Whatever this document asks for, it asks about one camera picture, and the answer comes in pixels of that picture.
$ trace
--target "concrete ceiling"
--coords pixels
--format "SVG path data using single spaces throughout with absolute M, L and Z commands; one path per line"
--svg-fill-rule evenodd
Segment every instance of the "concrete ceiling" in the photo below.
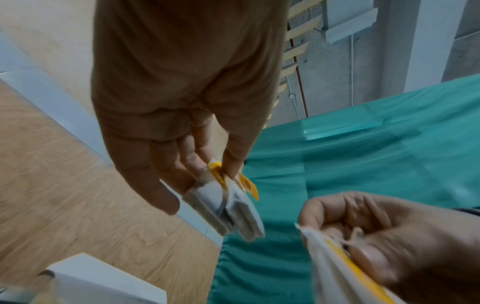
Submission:
M 354 105 L 380 98 L 390 5 L 391 0 L 375 0 L 374 7 L 378 8 L 377 21 L 372 27 L 353 36 Z M 321 14 L 322 6 L 315 5 L 290 19 L 289 25 L 295 28 Z M 468 0 L 456 37 L 461 38 L 478 30 L 480 30 L 480 1 Z M 299 117 L 304 118 L 306 116 L 304 104 L 309 116 L 351 106 L 350 37 L 328 44 L 321 29 L 316 29 L 293 40 L 295 46 L 304 42 L 310 42 L 310 45 L 305 53 L 297 57 L 304 100 L 298 76 L 296 74 L 289 76 L 290 88 L 281 93 L 280 102 L 273 110 L 268 127 L 291 122 Z M 289 48 L 290 44 L 287 43 L 285 49 Z M 455 40 L 442 81 L 480 73 L 479 49 L 480 34 Z

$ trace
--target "white fabric bag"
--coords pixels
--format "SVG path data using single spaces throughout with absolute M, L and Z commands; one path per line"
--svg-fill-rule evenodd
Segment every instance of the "white fabric bag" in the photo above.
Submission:
M 337 240 L 308 227 L 297 228 L 311 257 L 316 304 L 405 304 L 363 273 Z

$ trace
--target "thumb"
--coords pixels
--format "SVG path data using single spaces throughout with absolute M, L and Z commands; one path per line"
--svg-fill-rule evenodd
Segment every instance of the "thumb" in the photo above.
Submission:
M 451 238 L 439 229 L 407 224 L 369 234 L 349 251 L 352 261 L 374 281 L 390 285 L 446 262 L 453 248 Z

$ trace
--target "fingernail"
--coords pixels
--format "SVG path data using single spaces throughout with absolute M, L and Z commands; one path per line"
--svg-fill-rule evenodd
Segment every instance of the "fingernail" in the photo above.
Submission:
M 350 248 L 352 260 L 374 281 L 381 284 L 397 282 L 397 276 L 385 255 L 376 247 L 361 243 Z

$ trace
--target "green tablecloth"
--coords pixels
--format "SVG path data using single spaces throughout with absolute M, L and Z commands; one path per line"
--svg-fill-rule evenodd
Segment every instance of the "green tablecloth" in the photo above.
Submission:
M 480 75 L 265 129 L 243 173 L 266 238 L 224 238 L 207 303 L 311 304 L 294 227 L 308 198 L 358 190 L 480 205 Z

